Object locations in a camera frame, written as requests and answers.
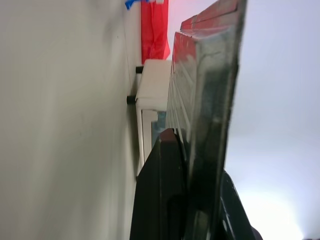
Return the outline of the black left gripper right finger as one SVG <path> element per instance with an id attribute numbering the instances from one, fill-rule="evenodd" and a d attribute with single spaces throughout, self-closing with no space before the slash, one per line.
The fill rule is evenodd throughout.
<path id="1" fill-rule="evenodd" d="M 185 240 L 236 240 L 242 210 L 225 170 L 246 18 L 245 0 L 218 0 L 174 34 L 166 127 L 180 140 L 185 167 Z"/>

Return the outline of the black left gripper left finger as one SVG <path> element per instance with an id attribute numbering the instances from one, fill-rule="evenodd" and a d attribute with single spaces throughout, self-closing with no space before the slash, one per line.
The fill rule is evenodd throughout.
<path id="1" fill-rule="evenodd" d="M 172 128 L 158 138 L 136 178 L 131 240 L 180 240 L 186 223 L 185 163 Z"/>

